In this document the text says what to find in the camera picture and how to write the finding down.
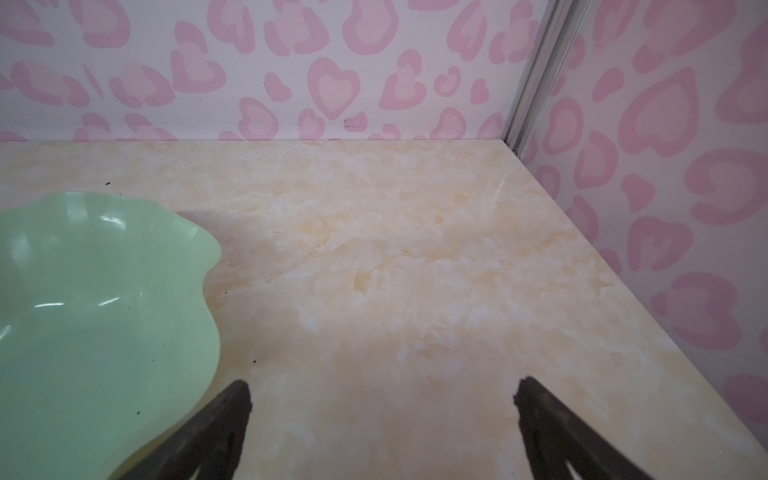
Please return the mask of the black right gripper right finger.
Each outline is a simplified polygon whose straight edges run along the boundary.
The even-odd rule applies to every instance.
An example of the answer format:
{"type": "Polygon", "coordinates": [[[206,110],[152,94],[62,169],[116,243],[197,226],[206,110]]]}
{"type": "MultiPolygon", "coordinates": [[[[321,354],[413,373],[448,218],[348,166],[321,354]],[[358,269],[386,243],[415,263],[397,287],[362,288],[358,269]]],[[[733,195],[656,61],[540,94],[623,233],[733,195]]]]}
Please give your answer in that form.
{"type": "Polygon", "coordinates": [[[520,381],[514,404],[535,479],[652,479],[535,378],[520,381]]]}

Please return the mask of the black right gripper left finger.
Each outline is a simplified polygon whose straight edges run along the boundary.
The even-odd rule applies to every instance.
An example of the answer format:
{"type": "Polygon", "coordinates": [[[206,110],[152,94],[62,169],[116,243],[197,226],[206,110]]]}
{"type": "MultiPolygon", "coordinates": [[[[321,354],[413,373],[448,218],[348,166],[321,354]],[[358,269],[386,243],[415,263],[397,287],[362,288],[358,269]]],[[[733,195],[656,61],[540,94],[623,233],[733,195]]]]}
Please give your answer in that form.
{"type": "Polygon", "coordinates": [[[121,478],[231,480],[251,411],[248,384],[232,382],[121,478]]]}

